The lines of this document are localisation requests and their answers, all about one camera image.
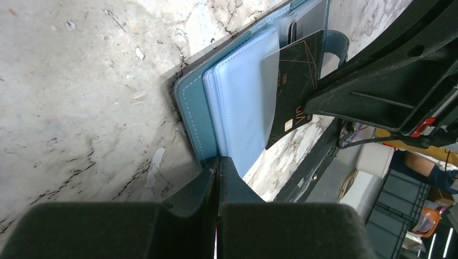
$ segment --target wallet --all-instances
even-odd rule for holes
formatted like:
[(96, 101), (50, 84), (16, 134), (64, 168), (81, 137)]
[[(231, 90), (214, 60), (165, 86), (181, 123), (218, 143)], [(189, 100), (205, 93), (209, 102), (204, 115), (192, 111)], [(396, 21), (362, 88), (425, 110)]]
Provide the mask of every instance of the wallet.
[(201, 168), (232, 157), (243, 177), (264, 150), (275, 113), (278, 63), (263, 59), (296, 37), (324, 30), (324, 52), (346, 60), (348, 38), (327, 31), (329, 0), (290, 1), (258, 20), (183, 75), (174, 95)]

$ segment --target red component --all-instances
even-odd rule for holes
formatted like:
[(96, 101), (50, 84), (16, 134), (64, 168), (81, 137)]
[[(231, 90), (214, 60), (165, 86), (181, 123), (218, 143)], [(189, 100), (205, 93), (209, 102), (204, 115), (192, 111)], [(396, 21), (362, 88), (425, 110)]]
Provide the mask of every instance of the red component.
[(413, 138), (418, 138), (419, 136), (421, 136), (421, 132), (424, 130), (424, 128), (427, 125), (431, 126), (435, 121), (436, 121), (436, 118), (428, 118), (428, 119), (426, 119), (422, 124), (420, 124), (418, 126), (418, 128), (416, 128), (414, 133), (412, 133), (410, 136), (413, 137)]

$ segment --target black card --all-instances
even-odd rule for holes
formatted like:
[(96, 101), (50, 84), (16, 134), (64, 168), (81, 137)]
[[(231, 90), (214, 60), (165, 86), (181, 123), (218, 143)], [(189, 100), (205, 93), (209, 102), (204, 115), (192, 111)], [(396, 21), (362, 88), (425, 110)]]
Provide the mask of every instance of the black card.
[(266, 149), (292, 130), (312, 120), (311, 114), (302, 112), (302, 100), (318, 89), (323, 44), (324, 31), (319, 30), (282, 48), (279, 54), (269, 56), (279, 55), (280, 61), (277, 104)]

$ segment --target card chip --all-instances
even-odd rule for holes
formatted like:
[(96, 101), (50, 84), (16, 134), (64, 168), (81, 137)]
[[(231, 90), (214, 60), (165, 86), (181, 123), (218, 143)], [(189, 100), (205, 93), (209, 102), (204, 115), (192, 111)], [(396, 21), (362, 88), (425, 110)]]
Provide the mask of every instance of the card chip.
[(293, 119), (285, 123), (285, 132), (289, 131), (291, 128), (293, 128)]

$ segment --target marble countertop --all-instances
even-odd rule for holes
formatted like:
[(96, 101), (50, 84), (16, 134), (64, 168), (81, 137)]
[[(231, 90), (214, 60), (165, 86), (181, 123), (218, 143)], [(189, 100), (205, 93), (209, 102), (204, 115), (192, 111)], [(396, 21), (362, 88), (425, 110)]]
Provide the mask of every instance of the marble countertop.
[[(409, 2), (333, 0), (329, 28), (349, 36), (352, 57)], [(41, 202), (158, 201), (192, 180), (173, 79), (279, 3), (1, 1), (0, 250)], [(315, 116), (244, 180), (271, 201), (331, 121)]]

